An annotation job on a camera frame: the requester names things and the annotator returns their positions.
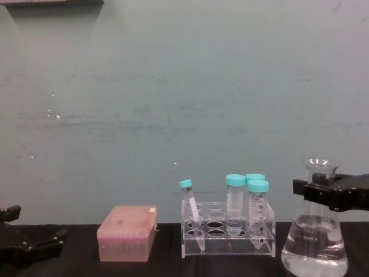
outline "erlenmeyer flask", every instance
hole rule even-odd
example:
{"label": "erlenmeyer flask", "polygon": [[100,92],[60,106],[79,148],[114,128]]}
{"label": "erlenmeyer flask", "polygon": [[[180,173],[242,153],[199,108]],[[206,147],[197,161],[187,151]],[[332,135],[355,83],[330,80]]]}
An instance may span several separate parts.
{"label": "erlenmeyer flask", "polygon": [[[326,180],[332,180],[339,166],[324,158],[304,158],[303,162],[308,182],[324,175]],[[345,275],[348,262],[336,213],[327,206],[304,200],[289,230],[281,259],[286,269],[298,277]]]}

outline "pipette tip box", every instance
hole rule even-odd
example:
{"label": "pipette tip box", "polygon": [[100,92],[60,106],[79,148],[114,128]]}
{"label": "pipette tip box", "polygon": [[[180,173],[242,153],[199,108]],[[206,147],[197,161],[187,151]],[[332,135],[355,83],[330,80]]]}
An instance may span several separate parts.
{"label": "pipette tip box", "polygon": [[100,261],[148,261],[156,206],[115,206],[97,230]]}

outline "light blue cap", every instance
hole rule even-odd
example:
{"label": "light blue cap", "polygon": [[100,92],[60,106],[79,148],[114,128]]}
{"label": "light blue cap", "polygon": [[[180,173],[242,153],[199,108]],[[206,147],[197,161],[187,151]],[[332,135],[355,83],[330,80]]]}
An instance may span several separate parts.
{"label": "light blue cap", "polygon": [[248,183],[251,180],[265,180],[265,175],[258,173],[246,174],[246,183]]}
{"label": "light blue cap", "polygon": [[192,186],[192,182],[191,182],[191,179],[188,179],[188,180],[184,180],[184,181],[180,181],[179,182],[179,187],[181,189],[184,189],[184,188],[188,188]]}
{"label": "light blue cap", "polygon": [[246,178],[244,175],[229,174],[226,177],[227,186],[245,186]]}
{"label": "light blue cap", "polygon": [[248,184],[248,191],[250,192],[268,192],[269,182],[265,180],[251,180]]}

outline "test tube rack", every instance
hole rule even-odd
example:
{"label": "test tube rack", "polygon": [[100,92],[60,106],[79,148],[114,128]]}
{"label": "test tube rack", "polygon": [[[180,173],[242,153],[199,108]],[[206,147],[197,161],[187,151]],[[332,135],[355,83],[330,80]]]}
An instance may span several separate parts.
{"label": "test tube rack", "polygon": [[[250,241],[248,234],[248,208],[245,208],[245,216],[237,219],[242,221],[242,231],[237,237],[231,237],[227,233],[226,203],[196,203],[199,219],[202,222],[201,236],[194,236],[191,219],[182,201],[182,258],[192,255],[267,255],[276,256],[276,221],[275,214],[268,204],[265,226],[267,236],[265,243],[257,249]],[[201,251],[197,240],[205,240],[205,251]]]}

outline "black clamp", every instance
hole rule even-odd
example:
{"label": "black clamp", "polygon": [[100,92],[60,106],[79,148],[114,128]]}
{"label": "black clamp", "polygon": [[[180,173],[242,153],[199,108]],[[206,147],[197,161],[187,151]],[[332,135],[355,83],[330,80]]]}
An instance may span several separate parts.
{"label": "black clamp", "polygon": [[369,211],[369,174],[337,174],[334,178],[326,178],[324,174],[314,173],[312,183],[294,179],[293,193],[336,212]]}
{"label": "black clamp", "polygon": [[11,222],[19,218],[21,206],[15,205],[6,210],[0,209],[0,223]]}
{"label": "black clamp", "polygon": [[33,241],[10,222],[19,217],[21,207],[14,206],[0,210],[0,264],[10,263],[17,267],[29,267],[32,263],[59,257],[66,239],[66,230],[60,230],[51,237]]}

